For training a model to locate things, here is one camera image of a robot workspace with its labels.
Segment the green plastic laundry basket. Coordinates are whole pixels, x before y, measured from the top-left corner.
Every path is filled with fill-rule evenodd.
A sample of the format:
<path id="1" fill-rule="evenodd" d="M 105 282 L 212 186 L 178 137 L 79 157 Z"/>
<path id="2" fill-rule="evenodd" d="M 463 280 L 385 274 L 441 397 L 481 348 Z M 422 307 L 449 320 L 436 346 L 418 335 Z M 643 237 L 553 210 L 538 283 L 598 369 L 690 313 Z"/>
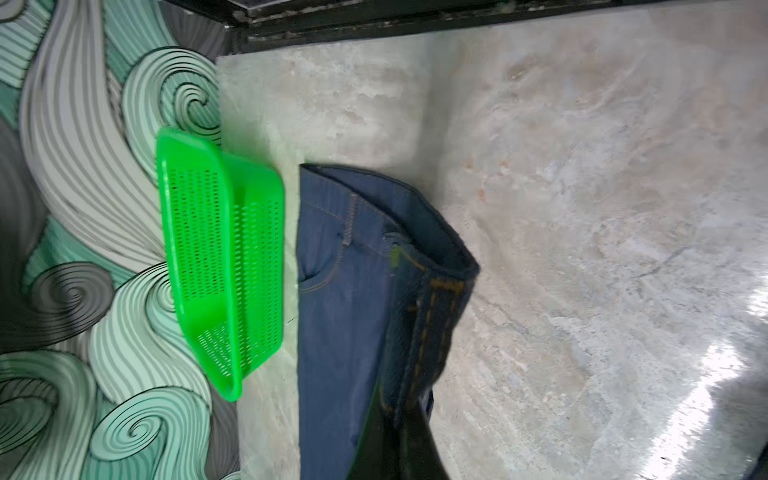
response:
<path id="1" fill-rule="evenodd" d="M 176 316 L 206 377 L 235 402 L 283 340 L 283 181 L 265 161 L 169 127 L 156 165 Z"/>

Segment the dark blue denim trousers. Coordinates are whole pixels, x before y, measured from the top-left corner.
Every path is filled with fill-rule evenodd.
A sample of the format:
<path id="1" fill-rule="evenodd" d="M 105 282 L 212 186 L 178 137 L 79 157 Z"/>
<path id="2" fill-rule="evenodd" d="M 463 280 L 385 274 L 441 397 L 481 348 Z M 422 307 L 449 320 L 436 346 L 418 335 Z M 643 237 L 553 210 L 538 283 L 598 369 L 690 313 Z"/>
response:
<path id="1" fill-rule="evenodd" d="M 347 166 L 300 168 L 300 475 L 347 479 L 371 397 L 398 433 L 433 395 L 480 268 L 413 187 Z"/>

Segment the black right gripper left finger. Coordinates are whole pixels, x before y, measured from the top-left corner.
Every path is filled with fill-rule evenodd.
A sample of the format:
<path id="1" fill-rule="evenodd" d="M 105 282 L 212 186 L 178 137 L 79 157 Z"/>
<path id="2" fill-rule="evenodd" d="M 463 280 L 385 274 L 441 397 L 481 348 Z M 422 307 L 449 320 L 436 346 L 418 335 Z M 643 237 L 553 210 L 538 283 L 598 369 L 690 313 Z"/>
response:
<path id="1" fill-rule="evenodd" d="M 399 478 L 398 433 L 382 405 L 380 386 L 376 384 L 347 479 L 396 480 Z"/>

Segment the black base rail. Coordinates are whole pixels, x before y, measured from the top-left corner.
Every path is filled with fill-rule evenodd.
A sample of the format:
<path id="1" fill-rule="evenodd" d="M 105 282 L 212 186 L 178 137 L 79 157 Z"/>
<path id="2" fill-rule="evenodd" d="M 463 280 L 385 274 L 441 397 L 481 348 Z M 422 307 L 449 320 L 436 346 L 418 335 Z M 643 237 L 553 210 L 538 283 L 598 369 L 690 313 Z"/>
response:
<path id="1" fill-rule="evenodd" d="M 237 55 L 656 7 L 658 1 L 162 1 L 184 34 L 200 26 L 213 54 Z"/>

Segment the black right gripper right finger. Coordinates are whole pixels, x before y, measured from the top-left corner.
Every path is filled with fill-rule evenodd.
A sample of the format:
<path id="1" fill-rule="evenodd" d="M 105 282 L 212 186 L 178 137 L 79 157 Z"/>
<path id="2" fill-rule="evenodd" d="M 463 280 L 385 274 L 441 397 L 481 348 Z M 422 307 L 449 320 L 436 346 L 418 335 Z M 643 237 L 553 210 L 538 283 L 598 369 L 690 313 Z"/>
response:
<path id="1" fill-rule="evenodd" d="M 400 478 L 448 480 L 429 425 L 433 395 L 424 395 L 405 412 L 400 431 Z"/>

